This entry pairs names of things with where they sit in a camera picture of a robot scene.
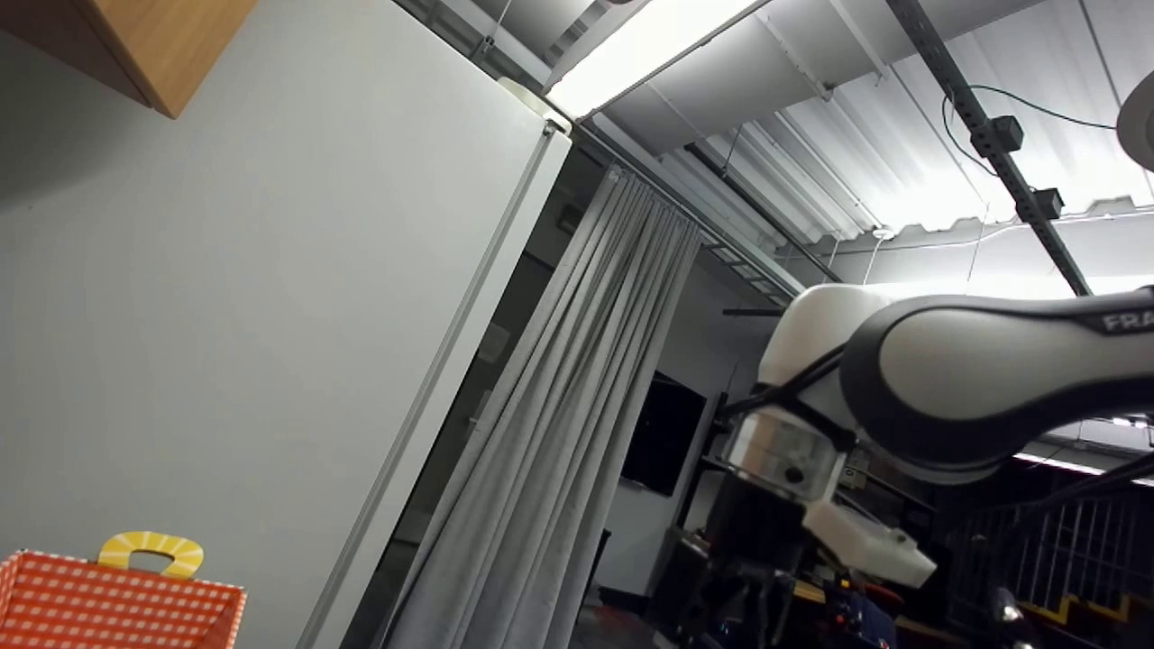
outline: orange box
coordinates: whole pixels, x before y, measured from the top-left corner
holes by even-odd
[[[165,576],[190,576],[203,557],[198,545],[179,537],[153,535],[153,545],[195,546],[192,569],[187,562],[181,568],[179,557],[165,574],[113,567],[127,567],[128,555],[140,550],[167,554],[156,547],[123,550],[133,535],[150,532],[118,535],[98,564],[31,551],[0,564],[0,649],[232,649],[245,591]]]

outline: fluorescent light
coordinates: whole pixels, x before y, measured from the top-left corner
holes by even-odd
[[[1047,467],[1054,467],[1055,469],[1065,469],[1067,471],[1077,471],[1079,473],[1086,473],[1087,476],[1101,476],[1106,471],[1097,469],[1095,467],[1087,467],[1085,464],[1074,464],[1073,462],[1063,462],[1061,460],[1055,460],[1052,457],[1040,457],[1037,455],[1031,455],[1029,453],[1018,453],[1014,454],[1018,460],[1025,460],[1026,462],[1033,462],[1035,464],[1046,464]],[[1140,478],[1137,480],[1131,480],[1136,485],[1142,486],[1154,486],[1154,480],[1148,478]]]
[[[759,0],[650,0],[549,90],[582,118],[745,13]]]

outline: corrugated metal ceiling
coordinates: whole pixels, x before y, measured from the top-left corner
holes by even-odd
[[[1085,12],[1077,0],[1049,0],[949,46],[971,83],[1114,124],[1119,98],[1154,69],[1152,28],[1148,0],[1088,1]],[[989,114],[1018,118],[1026,136],[1016,161],[1035,187],[1062,192],[1067,214],[1119,197],[1154,204],[1149,174],[1111,130],[1065,122],[1001,95],[979,97]],[[1010,196],[953,147],[941,111],[941,89],[921,59],[909,57],[881,77],[838,87],[829,100],[800,102],[705,144],[718,161],[729,157],[735,178],[815,241],[826,233],[852,238],[879,224],[944,230],[961,218],[1012,219]],[[960,119],[952,109],[946,114],[954,139],[975,155]],[[694,164],[684,152],[670,158]]]

